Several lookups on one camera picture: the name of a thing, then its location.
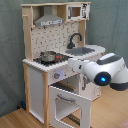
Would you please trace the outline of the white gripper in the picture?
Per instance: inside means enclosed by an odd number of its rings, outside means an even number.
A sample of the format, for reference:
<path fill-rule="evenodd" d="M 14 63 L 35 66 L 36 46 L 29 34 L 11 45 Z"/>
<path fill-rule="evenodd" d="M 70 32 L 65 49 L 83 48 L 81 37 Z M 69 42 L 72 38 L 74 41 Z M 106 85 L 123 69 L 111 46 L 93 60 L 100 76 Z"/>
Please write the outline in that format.
<path fill-rule="evenodd" d="M 81 59 L 68 59 L 68 65 L 72 68 L 74 72 L 83 74 L 85 65 L 88 63 L 88 60 L 81 60 Z"/>

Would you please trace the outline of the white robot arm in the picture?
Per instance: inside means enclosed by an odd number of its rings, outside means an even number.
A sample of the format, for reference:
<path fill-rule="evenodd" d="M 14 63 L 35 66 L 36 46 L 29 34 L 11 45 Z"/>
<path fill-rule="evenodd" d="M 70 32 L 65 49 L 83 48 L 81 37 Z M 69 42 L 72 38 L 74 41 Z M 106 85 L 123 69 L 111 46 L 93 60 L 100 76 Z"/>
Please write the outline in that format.
<path fill-rule="evenodd" d="M 86 76 L 98 86 L 109 85 L 116 91 L 128 89 L 128 68 L 119 55 L 109 53 L 96 62 L 70 58 L 68 65 L 73 71 Z"/>

